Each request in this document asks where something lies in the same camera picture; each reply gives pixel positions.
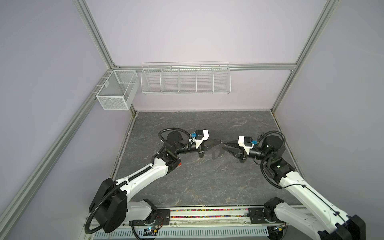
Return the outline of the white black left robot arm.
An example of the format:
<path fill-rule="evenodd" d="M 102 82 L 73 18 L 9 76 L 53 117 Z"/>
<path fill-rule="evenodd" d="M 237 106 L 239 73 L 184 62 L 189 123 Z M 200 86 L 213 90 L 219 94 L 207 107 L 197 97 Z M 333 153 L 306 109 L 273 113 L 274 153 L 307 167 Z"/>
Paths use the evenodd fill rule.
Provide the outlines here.
<path fill-rule="evenodd" d="M 158 208 L 148 199 L 133 202 L 132 198 L 152 182 L 162 178 L 181 165 L 182 154 L 198 153 L 202 158 L 205 152 L 221 144 L 220 140 L 210 140 L 208 130 L 194 133 L 180 128 L 166 128 L 159 131 L 162 147 L 152 156 L 151 162 L 140 170 L 113 180 L 104 180 L 90 207 L 84 229 L 87 235 L 100 230 L 111 233 L 122 223 L 141 221 L 146 225 L 156 222 Z"/>

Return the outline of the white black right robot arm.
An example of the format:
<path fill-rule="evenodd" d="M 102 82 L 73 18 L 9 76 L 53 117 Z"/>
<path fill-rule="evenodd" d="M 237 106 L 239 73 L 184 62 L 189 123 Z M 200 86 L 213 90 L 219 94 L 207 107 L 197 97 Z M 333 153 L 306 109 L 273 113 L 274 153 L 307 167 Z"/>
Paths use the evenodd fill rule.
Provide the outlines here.
<path fill-rule="evenodd" d="M 281 132 L 269 131 L 257 140 L 240 136 L 236 141 L 225 142 L 223 148 L 239 161 L 247 158 L 259 161 L 260 171 L 268 183 L 279 190 L 287 190 L 311 212 L 311 216 L 307 216 L 275 197 L 265 203 L 267 221 L 282 221 L 313 240 L 366 239 L 367 227 L 362 218 L 336 207 L 283 159 L 286 137 Z"/>

